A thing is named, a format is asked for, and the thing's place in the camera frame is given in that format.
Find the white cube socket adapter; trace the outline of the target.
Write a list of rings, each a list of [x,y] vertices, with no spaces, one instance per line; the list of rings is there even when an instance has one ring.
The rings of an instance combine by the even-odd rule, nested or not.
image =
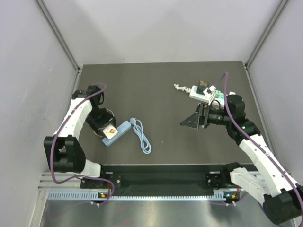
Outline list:
[[[118,130],[114,126],[109,125],[105,127],[102,132],[104,133],[105,137],[110,140],[117,135]]]

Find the dark green charger cube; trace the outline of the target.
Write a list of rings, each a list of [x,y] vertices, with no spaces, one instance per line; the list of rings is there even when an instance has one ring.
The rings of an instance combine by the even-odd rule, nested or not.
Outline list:
[[[196,92],[198,94],[204,95],[204,90],[207,89],[208,87],[209,87],[209,82],[200,80],[198,85],[197,85]]]

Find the light green plug adapter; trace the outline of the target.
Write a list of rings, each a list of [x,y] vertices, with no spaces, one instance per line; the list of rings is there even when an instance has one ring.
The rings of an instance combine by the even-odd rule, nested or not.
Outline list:
[[[215,98],[219,98],[220,95],[221,95],[221,91],[220,90],[215,90],[214,94],[215,94]]]

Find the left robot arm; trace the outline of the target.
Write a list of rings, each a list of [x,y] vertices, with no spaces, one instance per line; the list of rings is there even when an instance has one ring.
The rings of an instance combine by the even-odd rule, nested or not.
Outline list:
[[[97,83],[75,91],[63,122],[52,136],[45,137],[44,149],[52,178],[55,173],[70,173],[91,177],[96,187],[106,185],[107,175],[102,173],[102,165],[89,161],[79,143],[86,123],[104,139],[110,140],[118,134],[114,115],[101,107],[105,89],[105,84]]]

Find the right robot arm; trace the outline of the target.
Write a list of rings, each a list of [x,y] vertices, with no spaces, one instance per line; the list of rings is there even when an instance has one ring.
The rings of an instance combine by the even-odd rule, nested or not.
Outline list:
[[[227,134],[250,158],[262,176],[258,179],[239,163],[226,164],[221,182],[244,189],[261,205],[268,219],[280,225],[303,215],[303,187],[281,166],[268,148],[260,130],[246,118],[241,96],[232,94],[224,99],[224,108],[199,104],[195,112],[181,122],[181,126],[199,129],[210,124],[225,126]]]

